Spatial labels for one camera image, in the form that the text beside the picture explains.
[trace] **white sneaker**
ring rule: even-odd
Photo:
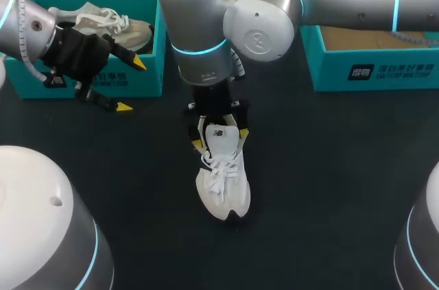
[[[229,216],[242,218],[250,207],[250,185],[244,169],[239,130],[233,125],[208,125],[206,150],[196,179],[198,194],[214,217],[225,221]]]
[[[99,8],[90,2],[75,11],[49,8],[57,24],[74,23],[77,31],[85,34],[103,36],[109,34],[115,42],[126,49],[137,51],[152,39],[152,26],[145,21],[129,19],[118,15],[110,8]]]

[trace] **teal cardboard box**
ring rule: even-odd
[[[48,9],[77,10],[91,2],[101,8],[111,8],[130,19],[147,21],[155,26],[154,48],[151,54],[139,55],[147,67],[138,72],[110,55],[107,66],[97,76],[94,87],[108,97],[159,97],[162,93],[165,63],[166,28],[158,0],[32,0]],[[6,73],[22,99],[73,98],[75,81],[64,77],[66,86],[45,88],[35,79],[22,62],[14,58],[6,60]],[[35,64],[40,72],[49,72],[41,61]]]
[[[399,49],[398,47],[407,43],[392,38],[389,33],[380,32],[381,38],[371,39],[358,32],[357,37],[350,38],[347,47],[361,46],[361,42],[358,42],[361,40],[370,40],[378,47],[354,50],[327,49],[322,35],[324,29],[325,27],[319,26],[301,27],[315,91],[439,88],[439,48],[412,45],[410,48]],[[415,34],[418,35],[417,38],[436,38],[428,33],[412,35]],[[344,40],[343,35],[337,35],[333,39],[338,42]],[[393,42],[393,45],[388,44],[387,41],[391,40],[396,42]]]

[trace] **dark table surface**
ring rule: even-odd
[[[0,145],[40,151],[69,176],[115,258],[115,289],[396,290],[392,254],[439,161],[439,91],[315,93],[298,39],[244,61],[252,210],[240,228],[204,210],[191,101],[167,54],[163,97],[107,114],[0,93]]]

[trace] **white shoelace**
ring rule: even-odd
[[[128,16],[119,16],[119,14],[113,9],[102,8],[100,12],[101,14],[106,14],[106,16],[83,13],[78,15],[76,18],[76,23],[78,24],[83,18],[90,18],[91,20],[99,23],[97,24],[98,27],[116,27],[115,34],[119,34],[130,25]]]
[[[121,15],[115,12],[110,8],[102,8],[101,13],[107,13],[106,17],[102,21],[102,24],[99,24],[99,27],[108,27],[108,26],[116,26],[115,33],[118,34],[126,29],[130,21],[128,20],[128,16]]]
[[[238,166],[235,161],[241,154],[242,149],[233,155],[218,155],[214,158],[209,151],[201,155],[201,161],[211,170],[211,177],[209,181],[204,182],[204,188],[209,192],[220,194],[222,203],[224,203],[226,179],[234,178],[237,181]]]

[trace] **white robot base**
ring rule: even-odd
[[[0,289],[111,290],[108,243],[59,166],[0,146]]]
[[[410,211],[394,251],[401,290],[439,289],[439,164]]]

